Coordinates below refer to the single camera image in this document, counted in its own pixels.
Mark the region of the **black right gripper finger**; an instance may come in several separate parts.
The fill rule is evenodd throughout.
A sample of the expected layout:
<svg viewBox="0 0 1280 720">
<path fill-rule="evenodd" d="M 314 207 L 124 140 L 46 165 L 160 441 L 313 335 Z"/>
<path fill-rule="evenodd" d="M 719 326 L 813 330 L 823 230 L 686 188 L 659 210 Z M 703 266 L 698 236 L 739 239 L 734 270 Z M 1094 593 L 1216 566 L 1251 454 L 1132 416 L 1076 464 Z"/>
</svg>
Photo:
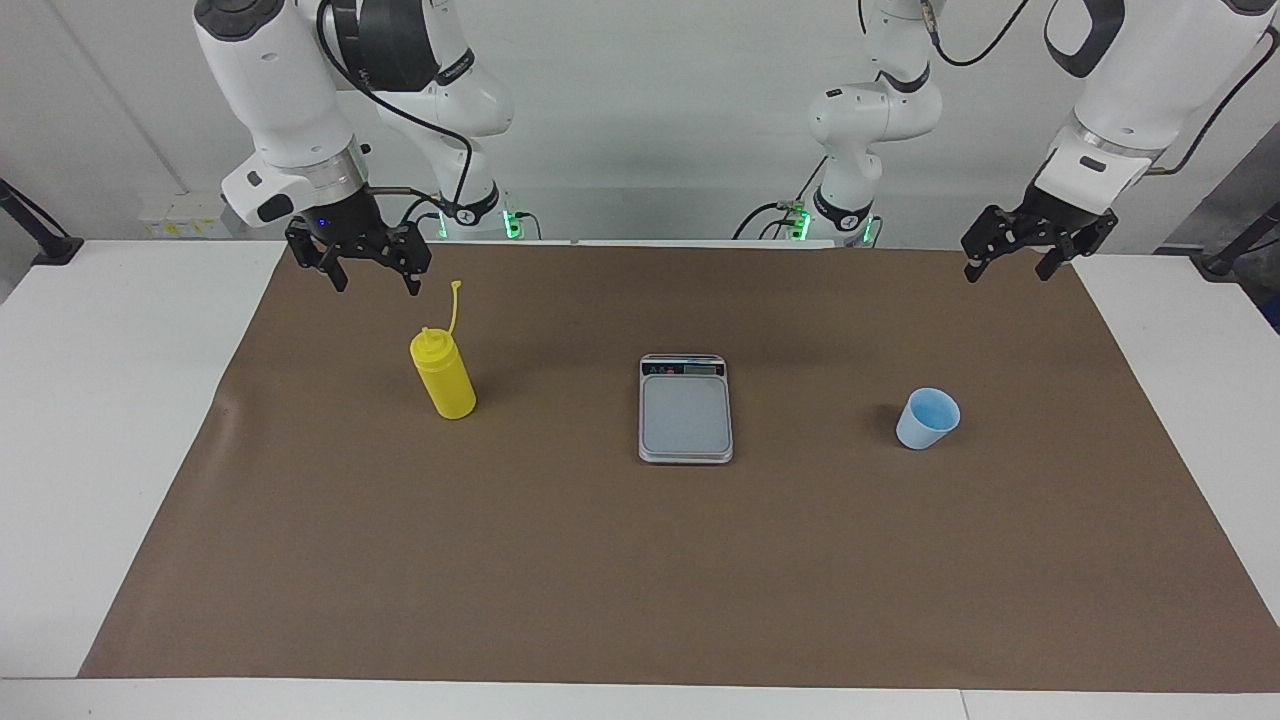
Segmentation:
<svg viewBox="0 0 1280 720">
<path fill-rule="evenodd" d="M 335 292 L 346 291 L 349 281 L 340 265 L 340 255 L 332 246 L 317 240 L 306 220 L 289 220 L 285 228 L 285 242 L 301 268 L 314 269 L 325 275 Z"/>
<path fill-rule="evenodd" d="M 431 264 L 431 250 L 416 224 L 401 224 L 388 232 L 388 259 L 404 282 L 410 296 L 420 293 Z"/>
</svg>

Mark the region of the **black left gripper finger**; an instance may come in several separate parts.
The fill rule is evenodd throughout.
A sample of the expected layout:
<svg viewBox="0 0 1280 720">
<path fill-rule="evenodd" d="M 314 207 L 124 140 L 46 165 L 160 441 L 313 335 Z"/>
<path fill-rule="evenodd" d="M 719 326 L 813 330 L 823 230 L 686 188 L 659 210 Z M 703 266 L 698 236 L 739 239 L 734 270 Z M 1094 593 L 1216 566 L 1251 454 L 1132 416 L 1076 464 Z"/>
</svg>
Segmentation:
<svg viewBox="0 0 1280 720">
<path fill-rule="evenodd" d="M 1018 232 L 1024 218 L 1020 213 L 1006 211 L 1000 206 L 988 205 L 963 234 L 963 251 L 966 256 L 964 275 L 969 283 L 977 283 L 989 264 L 1019 249 Z"/>
<path fill-rule="evenodd" d="M 1065 225 L 1050 225 L 1050 250 L 1036 265 L 1041 281 L 1050 281 L 1066 263 L 1075 258 L 1088 258 L 1098 251 L 1117 224 L 1116 215 L 1103 215 L 1088 225 L 1070 229 Z"/>
</svg>

